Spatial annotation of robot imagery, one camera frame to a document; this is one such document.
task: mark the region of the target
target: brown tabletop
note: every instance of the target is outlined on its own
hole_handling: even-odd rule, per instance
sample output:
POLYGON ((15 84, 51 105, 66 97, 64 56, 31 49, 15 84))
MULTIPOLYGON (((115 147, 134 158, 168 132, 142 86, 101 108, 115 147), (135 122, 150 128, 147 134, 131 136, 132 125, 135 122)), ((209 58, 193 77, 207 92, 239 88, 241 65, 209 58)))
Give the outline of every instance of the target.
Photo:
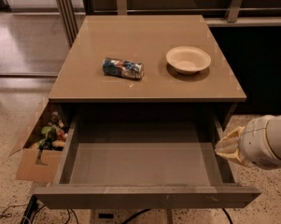
POLYGON ((246 98, 202 16, 88 16, 49 95, 51 102, 241 102, 246 98), (209 68, 180 75, 166 53, 204 50, 209 68), (103 59, 141 62, 141 80, 105 76, 103 59))

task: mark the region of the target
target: open drawer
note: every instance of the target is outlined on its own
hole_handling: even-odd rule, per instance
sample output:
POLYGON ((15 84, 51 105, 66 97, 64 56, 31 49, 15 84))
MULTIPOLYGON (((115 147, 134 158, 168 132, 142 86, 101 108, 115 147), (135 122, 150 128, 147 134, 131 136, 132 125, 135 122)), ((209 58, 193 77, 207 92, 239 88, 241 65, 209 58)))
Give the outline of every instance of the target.
POLYGON ((48 208, 245 207, 260 191, 223 177, 217 128, 207 104, 79 105, 54 183, 35 195, 48 208))

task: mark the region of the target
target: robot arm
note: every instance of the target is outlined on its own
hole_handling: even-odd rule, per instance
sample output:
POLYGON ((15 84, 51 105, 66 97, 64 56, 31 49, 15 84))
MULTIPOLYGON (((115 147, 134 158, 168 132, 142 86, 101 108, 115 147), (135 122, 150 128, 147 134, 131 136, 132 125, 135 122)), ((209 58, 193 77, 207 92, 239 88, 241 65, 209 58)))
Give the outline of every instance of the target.
POLYGON ((222 158, 244 166, 281 168, 281 116, 252 119, 221 139, 215 151, 222 158))

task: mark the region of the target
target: speckled floor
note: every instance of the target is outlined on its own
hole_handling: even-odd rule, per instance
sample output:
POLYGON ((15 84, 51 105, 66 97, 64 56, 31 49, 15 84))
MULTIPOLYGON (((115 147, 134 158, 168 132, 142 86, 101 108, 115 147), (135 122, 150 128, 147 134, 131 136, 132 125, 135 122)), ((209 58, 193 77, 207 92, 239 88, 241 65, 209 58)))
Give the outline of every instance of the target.
MULTIPOLYGON (((59 16, 0 13, 0 72, 58 72, 68 47, 59 16)), ((15 180, 22 152, 8 156, 39 102, 49 94, 54 78, 0 78, 0 214, 10 205, 27 204, 35 186, 15 180)), ((245 126, 255 116, 233 116, 226 130, 245 126)), ((262 194, 245 209, 228 209, 233 223, 281 223, 281 170, 263 171, 236 166, 242 185, 259 187, 262 194)), ((10 207, 0 223, 20 223, 25 206, 10 207)), ((114 219, 98 219, 101 210, 76 210, 79 223, 121 223, 136 210, 112 210, 114 219)), ((66 210, 44 208, 34 223, 66 223, 66 210)), ((229 223, 220 209, 172 210, 174 224, 229 223)), ((69 223, 76 223, 72 216, 69 223)), ((170 223, 165 210, 152 210, 131 223, 170 223)))

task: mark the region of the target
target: bowl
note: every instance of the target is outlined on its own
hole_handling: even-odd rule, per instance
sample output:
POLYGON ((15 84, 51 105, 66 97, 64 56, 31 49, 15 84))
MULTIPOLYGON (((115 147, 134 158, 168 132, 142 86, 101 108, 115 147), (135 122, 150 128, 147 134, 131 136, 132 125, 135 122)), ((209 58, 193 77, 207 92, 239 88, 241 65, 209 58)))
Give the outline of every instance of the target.
POLYGON ((166 59, 178 73, 192 75, 206 69, 211 63, 210 56, 203 50, 193 47, 170 49, 166 59))

